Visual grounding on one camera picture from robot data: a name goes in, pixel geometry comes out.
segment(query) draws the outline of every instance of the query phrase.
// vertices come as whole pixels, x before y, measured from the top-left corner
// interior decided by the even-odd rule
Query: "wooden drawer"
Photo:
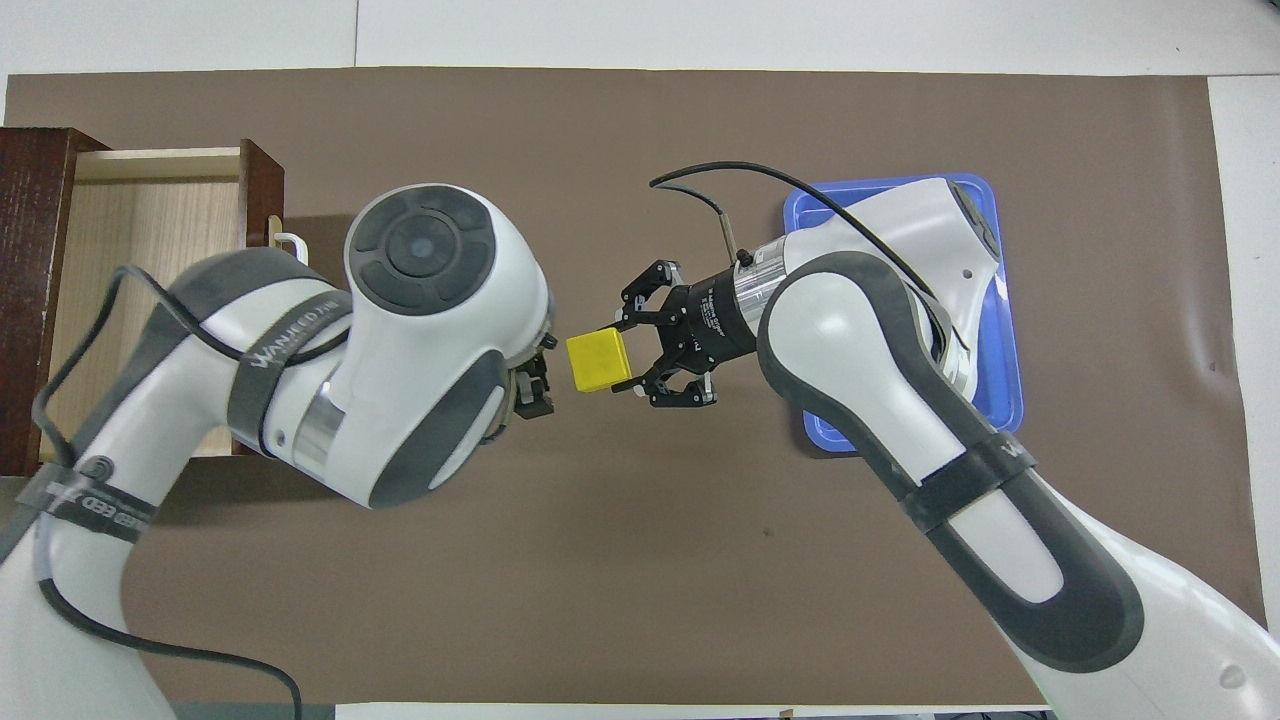
[[[131,263],[168,286],[196,260],[265,245],[283,205],[284,170],[248,140],[111,151],[74,129],[0,128],[0,474],[31,474],[51,456],[31,401],[92,323],[114,268]],[[50,404],[64,434],[114,380],[154,305],[125,282],[108,328]],[[196,455],[236,451],[221,429]]]

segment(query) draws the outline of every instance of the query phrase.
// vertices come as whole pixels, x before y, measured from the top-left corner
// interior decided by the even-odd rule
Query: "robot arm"
[[[1280,716],[1275,641],[1057,495],[938,372],[914,305],[876,258],[813,260],[760,322],[764,377],[859,447],[1060,717]]]
[[[664,383],[687,370],[704,384],[686,392],[705,405],[728,348],[755,350],[778,395],[859,448],[1060,717],[1280,717],[1280,646],[1206,583],[1064,500],[970,404],[969,348],[998,261],[980,215],[941,179],[849,210],[897,258],[840,218],[792,232],[673,290],[663,310],[685,311],[659,318],[663,356],[614,391],[678,405]]]
[[[173,716],[134,650],[69,625],[37,583],[124,630],[132,542],[207,430],[228,425],[387,507],[439,487],[509,411],[552,410],[547,282],[488,200],[392,191],[352,224],[346,265],[353,293],[273,249],[207,259],[172,286],[178,311],[156,307],[113,388],[59,443],[60,465],[42,469],[54,482],[24,493],[47,512],[0,551],[0,717]]]

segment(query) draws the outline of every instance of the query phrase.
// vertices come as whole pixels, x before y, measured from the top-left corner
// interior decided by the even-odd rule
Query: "circular joint cap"
[[[495,247],[480,200],[456,187],[408,187],[364,213],[351,229],[347,259],[356,286],[379,307],[431,315],[480,290]]]

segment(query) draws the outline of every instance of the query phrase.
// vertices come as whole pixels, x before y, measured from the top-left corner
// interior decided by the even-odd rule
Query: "blue tray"
[[[815,187],[841,205],[847,206],[891,187],[932,177],[947,178],[969,193],[978,205],[978,210],[991,223],[998,245],[1000,222],[996,217],[996,195],[987,181],[978,176],[956,173],[877,178],[817,183]],[[827,222],[831,215],[831,210],[824,205],[797,190],[782,205],[782,227],[786,232],[812,228]],[[997,430],[1012,432],[1023,424],[1023,382],[1018,372],[1014,318],[1009,310],[1009,287],[1004,261],[996,269],[996,277],[991,281],[991,287],[987,288],[987,295],[982,301],[982,318],[978,324],[978,386],[973,404]],[[809,439],[822,450],[856,452],[845,436],[817,415],[805,413],[804,428]]]

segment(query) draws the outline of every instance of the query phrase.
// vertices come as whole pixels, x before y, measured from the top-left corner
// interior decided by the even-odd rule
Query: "yellow block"
[[[631,378],[631,363],[617,328],[604,328],[564,341],[573,384],[581,392],[595,392]]]

